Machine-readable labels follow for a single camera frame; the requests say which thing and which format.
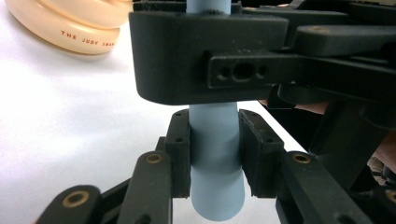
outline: white table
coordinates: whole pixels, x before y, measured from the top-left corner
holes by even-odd
[[[65,189],[103,192],[129,178],[139,155],[166,135],[171,115],[187,106],[138,96],[128,24],[111,52],[84,56],[32,34],[4,1],[0,11],[0,223],[32,223]],[[239,106],[267,116],[257,102]],[[298,148],[279,133],[287,148]],[[275,200],[250,197],[246,185],[243,210],[226,223],[278,222]],[[212,222],[177,199],[174,223]]]

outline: mounting hole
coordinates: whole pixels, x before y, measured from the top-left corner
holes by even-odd
[[[355,220],[352,217],[349,217],[345,214],[337,214],[337,221],[341,224],[356,224]]]
[[[249,81],[254,74],[254,66],[251,63],[240,63],[233,69],[233,78],[236,81]]]
[[[396,190],[387,189],[385,190],[387,197],[393,202],[396,203]]]
[[[62,205],[66,208],[74,208],[87,202],[88,198],[90,198],[90,193],[88,191],[77,190],[67,195],[64,198]]]
[[[304,164],[311,162],[311,159],[303,154],[294,154],[293,159],[299,163],[304,163]]]
[[[231,69],[228,67],[222,67],[218,73],[218,79],[221,81],[227,80],[231,76]]]
[[[158,154],[150,154],[146,157],[146,162],[151,164],[161,162],[162,160],[163,157]]]
[[[257,78],[264,79],[266,75],[267,75],[267,67],[266,66],[260,66],[257,69]]]

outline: black plastic part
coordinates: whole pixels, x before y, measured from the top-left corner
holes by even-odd
[[[363,119],[363,107],[358,102],[329,104],[309,148],[346,189],[353,185],[388,132]]]
[[[293,49],[317,57],[379,52],[396,41],[396,26],[315,25],[300,26]]]
[[[348,0],[293,0],[289,7],[299,10],[348,11]]]
[[[249,15],[134,12],[130,26],[139,95],[160,104],[190,105],[265,97],[262,86],[209,88],[205,53],[281,49],[288,21]]]
[[[164,140],[165,152],[172,159],[172,198],[190,196],[190,124],[189,110],[176,112]]]
[[[373,223],[314,157],[289,152],[281,173],[304,223]]]
[[[347,24],[348,15],[334,11],[292,10],[285,8],[244,8],[244,14],[275,16],[289,21],[285,46],[290,47],[299,26]]]
[[[304,220],[295,201],[292,199],[285,180],[280,182],[276,195],[276,212],[282,224],[303,224]]]
[[[396,25],[396,7],[375,4],[350,3],[351,19],[360,23],[377,25]]]
[[[293,109],[296,105],[290,104],[279,97],[279,88],[281,85],[275,85],[271,88],[267,100],[267,106],[270,109]]]
[[[396,69],[396,42],[385,45],[381,54],[388,60],[390,67]]]
[[[311,96],[314,103],[317,103],[317,98],[348,97],[396,105],[396,70],[377,64],[266,50],[211,52],[207,63],[207,83],[211,90],[240,92],[238,98],[244,96],[243,93],[251,93],[258,88],[260,94],[252,99],[266,99],[273,84],[297,84],[313,89],[312,92],[327,92]],[[236,69],[235,73],[235,68],[238,67],[245,68],[246,72]],[[309,103],[306,98],[296,98],[296,102],[289,102],[286,98],[284,100],[294,104]]]
[[[374,179],[373,172],[370,167],[366,165],[353,183],[352,187],[350,187],[350,190],[355,192],[364,192],[370,191],[376,186],[378,186],[378,182]]]
[[[157,146],[155,147],[156,151],[165,151],[165,139],[166,137],[160,137],[157,142]]]
[[[242,0],[243,7],[277,6],[290,3],[291,0]]]
[[[275,198],[279,164],[284,154],[283,141],[258,114],[239,110],[242,168],[251,194]]]
[[[367,105],[361,116],[376,127],[396,130],[396,107],[389,105]]]
[[[372,221],[378,224],[393,224],[396,220],[396,187],[376,186],[369,192],[350,192],[352,199]]]
[[[134,2],[134,11],[185,12],[186,2],[182,1],[139,1]]]
[[[334,100],[340,100],[343,97],[326,92],[319,91],[313,88],[308,88],[303,85],[291,85],[282,84],[279,85],[277,92],[278,97],[289,104],[299,104],[299,105],[312,105],[323,102],[330,102]]]
[[[116,187],[102,193],[102,202],[99,211],[103,214],[101,224],[116,223],[120,214],[121,205],[131,179],[118,184]]]
[[[308,150],[322,115],[301,109],[266,109],[300,146]]]
[[[172,223],[171,185],[171,159],[165,152],[140,156],[117,223]]]
[[[75,186],[66,189],[50,203],[36,224],[93,224],[101,216],[98,204],[101,195],[94,186]]]

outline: blue foam tube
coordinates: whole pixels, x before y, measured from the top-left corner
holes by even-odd
[[[236,103],[190,105],[191,200],[204,218],[234,217],[245,200]]]

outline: tape roll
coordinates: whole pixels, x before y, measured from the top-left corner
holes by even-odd
[[[38,0],[74,21],[100,29],[117,28],[128,21],[132,1]]]
[[[105,53],[114,48],[120,28],[96,29],[72,21],[38,0],[6,0],[14,17],[36,35],[64,49],[84,54]]]

